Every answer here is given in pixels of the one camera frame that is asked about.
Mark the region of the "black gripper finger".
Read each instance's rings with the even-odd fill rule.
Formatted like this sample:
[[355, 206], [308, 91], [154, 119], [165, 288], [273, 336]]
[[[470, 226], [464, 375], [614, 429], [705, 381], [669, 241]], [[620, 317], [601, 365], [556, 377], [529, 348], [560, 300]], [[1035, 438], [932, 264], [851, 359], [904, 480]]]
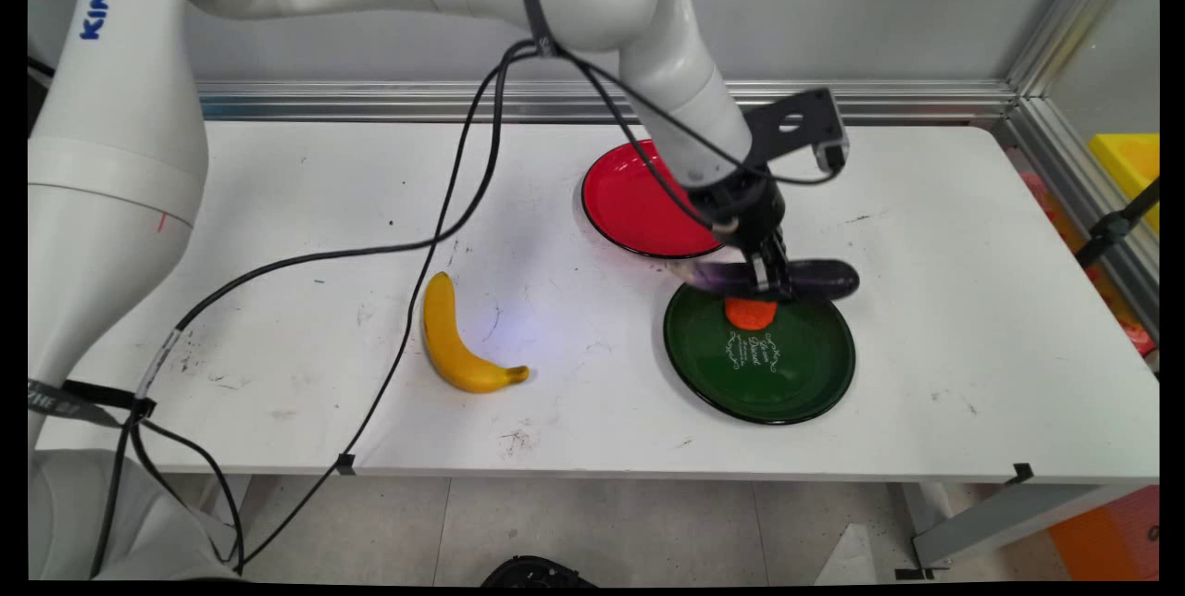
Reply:
[[782, 236], [767, 237], [767, 291], [779, 300], [794, 297], [788, 263]]
[[773, 289], [775, 282], [773, 254], [775, 254], [775, 246], [761, 244], [747, 255], [747, 259], [752, 267], [752, 291], [766, 293]]

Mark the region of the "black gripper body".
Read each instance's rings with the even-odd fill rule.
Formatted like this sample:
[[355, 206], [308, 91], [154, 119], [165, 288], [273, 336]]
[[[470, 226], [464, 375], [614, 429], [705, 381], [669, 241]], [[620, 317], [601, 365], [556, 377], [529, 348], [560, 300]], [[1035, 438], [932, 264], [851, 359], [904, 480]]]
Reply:
[[786, 203], [767, 166], [737, 169], [726, 179], [690, 190], [690, 203], [715, 225], [715, 239], [745, 255], [786, 252]]

